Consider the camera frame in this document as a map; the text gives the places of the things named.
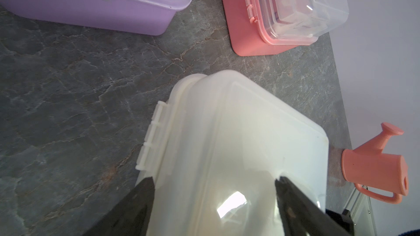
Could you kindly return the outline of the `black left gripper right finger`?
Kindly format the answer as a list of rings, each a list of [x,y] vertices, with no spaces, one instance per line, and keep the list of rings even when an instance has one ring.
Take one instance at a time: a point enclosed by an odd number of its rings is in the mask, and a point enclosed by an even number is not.
[[[286,236],[349,236],[287,177],[275,181],[277,206]]]

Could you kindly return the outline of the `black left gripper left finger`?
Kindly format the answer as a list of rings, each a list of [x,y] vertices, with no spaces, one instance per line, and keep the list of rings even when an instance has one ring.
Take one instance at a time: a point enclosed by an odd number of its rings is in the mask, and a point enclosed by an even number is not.
[[[145,236],[151,218],[154,196],[153,179],[143,179],[84,235]]]

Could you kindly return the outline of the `white toolbox clear lid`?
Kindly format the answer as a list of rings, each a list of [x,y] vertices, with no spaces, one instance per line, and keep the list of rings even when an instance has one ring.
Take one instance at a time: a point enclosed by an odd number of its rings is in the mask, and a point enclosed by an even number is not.
[[[136,163],[149,236],[281,236],[275,181],[326,208],[325,131],[239,72],[193,74],[156,105]]]

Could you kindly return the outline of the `pink toolbox clear lid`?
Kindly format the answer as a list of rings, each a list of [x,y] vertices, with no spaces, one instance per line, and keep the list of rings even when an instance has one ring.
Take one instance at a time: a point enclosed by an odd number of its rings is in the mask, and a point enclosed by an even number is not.
[[[347,0],[222,0],[233,51],[277,55],[343,25]]]

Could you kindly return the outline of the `pink watering can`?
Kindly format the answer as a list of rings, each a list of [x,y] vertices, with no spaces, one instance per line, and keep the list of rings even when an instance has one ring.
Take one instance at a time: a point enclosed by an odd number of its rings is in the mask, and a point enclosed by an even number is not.
[[[362,194],[389,204],[399,204],[409,194],[408,165],[401,155],[383,152],[392,136],[404,131],[381,123],[382,132],[354,150],[341,155],[344,179],[354,184]]]

